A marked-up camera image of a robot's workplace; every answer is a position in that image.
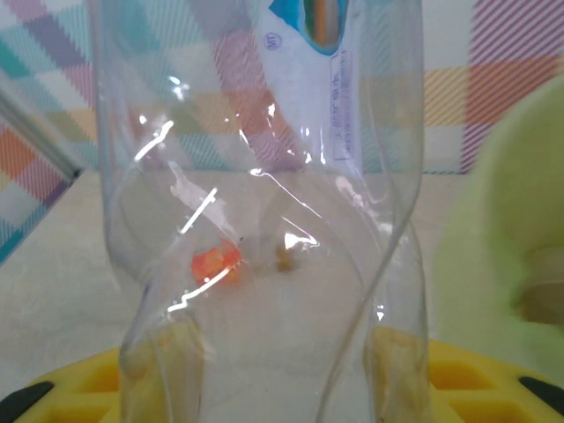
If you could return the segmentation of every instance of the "light green object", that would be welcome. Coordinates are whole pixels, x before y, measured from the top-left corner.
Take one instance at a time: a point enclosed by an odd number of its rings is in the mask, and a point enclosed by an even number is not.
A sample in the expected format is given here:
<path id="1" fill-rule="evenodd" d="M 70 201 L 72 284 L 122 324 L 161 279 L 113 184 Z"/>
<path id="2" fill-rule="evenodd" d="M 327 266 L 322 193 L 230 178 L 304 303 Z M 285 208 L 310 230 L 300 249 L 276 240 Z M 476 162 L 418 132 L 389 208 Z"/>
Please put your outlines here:
<path id="1" fill-rule="evenodd" d="M 480 154 L 434 258 L 440 337 L 564 384 L 564 330 L 516 307 L 538 276 L 531 257 L 554 248 L 564 248 L 564 77 L 511 109 Z M 560 263 L 564 274 L 564 253 Z"/>

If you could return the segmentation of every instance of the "white table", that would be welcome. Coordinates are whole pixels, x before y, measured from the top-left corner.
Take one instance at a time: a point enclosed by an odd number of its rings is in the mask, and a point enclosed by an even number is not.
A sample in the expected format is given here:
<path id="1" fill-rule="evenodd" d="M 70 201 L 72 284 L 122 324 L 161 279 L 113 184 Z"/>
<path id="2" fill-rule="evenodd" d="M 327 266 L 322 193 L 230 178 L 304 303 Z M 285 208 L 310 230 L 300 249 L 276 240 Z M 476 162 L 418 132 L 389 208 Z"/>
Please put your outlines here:
<path id="1" fill-rule="evenodd" d="M 427 275 L 464 180 L 423 177 L 412 220 Z M 440 338 L 433 326 L 433 299 L 428 303 L 431 337 Z M 109 268 L 99 176 L 87 172 L 0 268 L 0 397 L 55 368 L 119 345 L 134 312 Z"/>

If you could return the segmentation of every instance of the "orange object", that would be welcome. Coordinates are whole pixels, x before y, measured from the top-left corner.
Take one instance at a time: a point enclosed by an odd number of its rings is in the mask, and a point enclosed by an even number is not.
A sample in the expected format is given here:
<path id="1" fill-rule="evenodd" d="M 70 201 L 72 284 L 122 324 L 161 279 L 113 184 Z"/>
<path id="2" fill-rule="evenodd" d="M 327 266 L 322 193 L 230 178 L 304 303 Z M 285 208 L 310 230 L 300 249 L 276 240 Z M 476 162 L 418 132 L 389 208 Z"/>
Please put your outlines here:
<path id="1" fill-rule="evenodd" d="M 241 262 L 241 252 L 237 246 L 230 241 L 222 241 L 219 247 L 194 255 L 190 269 L 192 276 L 200 286 L 225 270 L 227 274 L 222 280 L 233 283 L 239 281 L 238 269 Z"/>

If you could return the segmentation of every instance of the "yellow plastic base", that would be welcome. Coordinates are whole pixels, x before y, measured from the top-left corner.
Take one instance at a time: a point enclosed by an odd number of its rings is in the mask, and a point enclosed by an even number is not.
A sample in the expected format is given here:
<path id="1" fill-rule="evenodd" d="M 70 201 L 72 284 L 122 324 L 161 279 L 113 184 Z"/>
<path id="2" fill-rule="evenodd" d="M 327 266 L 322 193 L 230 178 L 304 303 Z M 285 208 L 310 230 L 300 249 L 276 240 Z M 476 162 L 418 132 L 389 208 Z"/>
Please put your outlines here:
<path id="1" fill-rule="evenodd" d="M 454 346 L 430 344 L 431 405 L 437 423 L 562 423 L 564 419 L 531 394 L 520 367 Z M 117 350 L 80 361 L 33 381 L 55 387 L 17 423 L 117 423 Z"/>

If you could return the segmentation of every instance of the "small brown object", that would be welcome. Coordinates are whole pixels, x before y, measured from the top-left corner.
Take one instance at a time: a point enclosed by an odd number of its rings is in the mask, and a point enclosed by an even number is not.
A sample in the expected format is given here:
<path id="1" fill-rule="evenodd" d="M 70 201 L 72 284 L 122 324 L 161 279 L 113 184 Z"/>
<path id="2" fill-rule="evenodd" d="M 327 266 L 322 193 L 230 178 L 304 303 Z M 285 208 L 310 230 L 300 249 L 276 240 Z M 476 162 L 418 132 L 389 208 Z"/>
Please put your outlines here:
<path id="1" fill-rule="evenodd" d="M 280 273 L 292 271 L 294 267 L 292 253 L 283 245 L 276 246 L 276 269 Z"/>

